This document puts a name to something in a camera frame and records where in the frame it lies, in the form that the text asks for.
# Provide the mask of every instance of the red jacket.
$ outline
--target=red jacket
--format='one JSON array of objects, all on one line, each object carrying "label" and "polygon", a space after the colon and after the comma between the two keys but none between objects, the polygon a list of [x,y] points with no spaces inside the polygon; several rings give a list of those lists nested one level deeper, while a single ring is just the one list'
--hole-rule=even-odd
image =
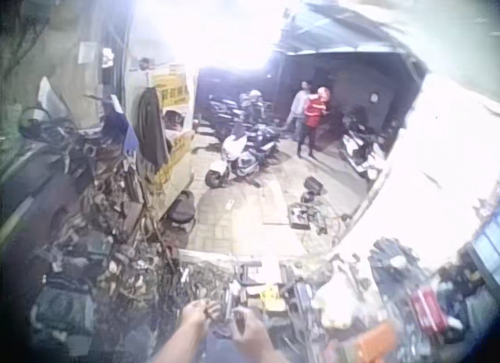
[{"label": "red jacket", "polygon": [[318,126],[326,108],[325,103],[320,98],[310,98],[304,109],[305,124],[310,127]]}]

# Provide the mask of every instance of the red object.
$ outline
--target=red object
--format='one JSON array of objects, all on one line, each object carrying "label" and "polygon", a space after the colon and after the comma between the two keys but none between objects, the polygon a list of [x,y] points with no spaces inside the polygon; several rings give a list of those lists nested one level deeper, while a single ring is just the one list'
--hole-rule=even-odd
[{"label": "red object", "polygon": [[413,311],[420,328],[429,336],[445,331],[446,316],[439,307],[436,293],[431,288],[420,288],[410,296]]},{"label": "red object", "polygon": [[321,116],[327,107],[325,103],[318,98],[311,98],[305,105],[305,124],[309,127],[316,127],[320,124]]}]

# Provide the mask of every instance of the tire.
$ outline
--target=tire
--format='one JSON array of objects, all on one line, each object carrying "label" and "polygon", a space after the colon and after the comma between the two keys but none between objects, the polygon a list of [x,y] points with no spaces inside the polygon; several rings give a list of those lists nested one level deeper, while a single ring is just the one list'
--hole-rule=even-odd
[{"label": "tire", "polygon": [[219,187],[222,187],[223,175],[215,170],[209,170],[205,176],[205,183],[206,186],[211,189],[218,189]]}]

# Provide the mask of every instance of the scooter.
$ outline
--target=scooter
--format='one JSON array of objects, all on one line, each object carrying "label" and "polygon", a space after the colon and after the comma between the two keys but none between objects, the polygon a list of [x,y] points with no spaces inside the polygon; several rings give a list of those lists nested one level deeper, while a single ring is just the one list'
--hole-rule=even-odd
[{"label": "scooter", "polygon": [[242,123],[235,123],[231,135],[223,142],[221,159],[213,162],[205,175],[208,187],[222,187],[231,173],[244,178],[258,172],[277,146],[275,141],[271,141],[262,147],[252,146],[246,151],[247,144],[245,127]]},{"label": "scooter", "polygon": [[385,167],[385,153],[381,148],[384,137],[370,133],[364,125],[349,117],[345,117],[344,125],[347,133],[342,137],[341,155],[357,173],[374,181]]}]

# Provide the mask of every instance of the person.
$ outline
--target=person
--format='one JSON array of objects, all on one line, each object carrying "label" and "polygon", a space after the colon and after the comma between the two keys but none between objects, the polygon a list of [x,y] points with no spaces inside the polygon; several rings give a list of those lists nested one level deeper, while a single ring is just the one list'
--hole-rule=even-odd
[{"label": "person", "polygon": [[[236,308],[244,320],[241,332],[236,322],[230,324],[233,341],[237,349],[252,363],[286,363],[274,350],[266,327],[253,311]],[[191,363],[198,344],[206,337],[210,322],[220,315],[220,306],[207,300],[193,301],[184,307],[181,324],[168,340],[153,363]]]},{"label": "person", "polygon": [[302,157],[301,149],[305,137],[309,137],[309,156],[314,158],[313,150],[316,143],[316,128],[320,124],[321,116],[326,114],[326,103],[330,100],[330,90],[320,87],[318,93],[310,95],[304,108],[305,120],[302,123],[298,137],[297,156]]},{"label": "person", "polygon": [[293,103],[291,103],[290,114],[287,119],[287,130],[292,131],[295,125],[295,131],[292,136],[293,141],[298,141],[300,129],[304,122],[305,103],[311,94],[311,83],[308,81],[302,82],[302,89],[295,95]]}]

